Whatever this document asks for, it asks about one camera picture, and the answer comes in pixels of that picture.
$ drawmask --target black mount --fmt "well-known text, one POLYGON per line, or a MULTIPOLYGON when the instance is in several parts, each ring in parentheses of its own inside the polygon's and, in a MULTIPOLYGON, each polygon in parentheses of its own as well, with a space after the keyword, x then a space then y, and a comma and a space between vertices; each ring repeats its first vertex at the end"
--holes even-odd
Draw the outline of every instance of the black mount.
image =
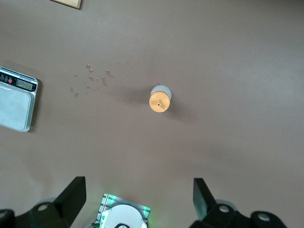
POLYGON ((44 202, 15 217, 0 210, 0 228, 69 228, 86 202, 86 179, 76 177, 54 202, 44 202))
POLYGON ((247 218, 229 205, 217 204, 202 178, 194 178, 193 203, 199 220, 190 228, 287 228, 269 212, 255 211, 247 218))

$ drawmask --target scale weighing platform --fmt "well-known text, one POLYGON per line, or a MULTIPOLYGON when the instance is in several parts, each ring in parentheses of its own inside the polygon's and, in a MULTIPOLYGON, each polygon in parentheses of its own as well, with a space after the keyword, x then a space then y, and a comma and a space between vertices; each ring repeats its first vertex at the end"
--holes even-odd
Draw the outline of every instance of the scale weighing platform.
POLYGON ((37 88, 35 78, 0 67, 0 125, 27 132, 37 88))

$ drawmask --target green led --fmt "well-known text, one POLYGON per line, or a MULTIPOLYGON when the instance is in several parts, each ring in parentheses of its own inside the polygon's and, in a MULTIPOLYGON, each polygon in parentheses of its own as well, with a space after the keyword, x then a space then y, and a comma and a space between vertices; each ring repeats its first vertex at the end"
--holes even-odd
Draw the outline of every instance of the green led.
POLYGON ((110 201, 110 204, 113 204, 114 203, 114 201, 115 201, 115 196, 113 196, 113 195, 111 195, 111 201, 110 201))

